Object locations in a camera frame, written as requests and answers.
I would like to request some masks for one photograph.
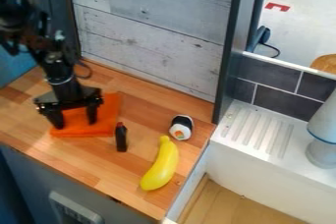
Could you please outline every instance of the wood plank wall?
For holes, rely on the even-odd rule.
[[[231,0],[74,0],[83,56],[213,101]]]

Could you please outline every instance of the red sticker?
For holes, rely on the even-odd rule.
[[[268,4],[265,6],[266,9],[273,9],[274,7],[280,8],[281,12],[287,12],[290,9],[289,6],[280,5],[273,2],[268,2]]]

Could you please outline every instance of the banana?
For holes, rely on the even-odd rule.
[[[178,162],[179,151],[177,146],[170,141],[168,136],[160,137],[157,158],[141,178],[141,188],[145,191],[150,191],[166,185],[173,177]]]

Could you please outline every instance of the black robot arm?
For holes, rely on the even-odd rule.
[[[65,126],[62,111],[78,107],[86,107],[88,122],[95,123],[101,90],[78,82],[74,49],[33,0],[0,0],[0,44],[13,56],[20,54],[20,45],[24,45],[43,69],[52,91],[33,102],[57,129]]]

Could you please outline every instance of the black bottle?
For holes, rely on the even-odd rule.
[[[117,151],[126,152],[127,151],[127,128],[124,126],[123,122],[118,122],[116,126],[116,144]]]

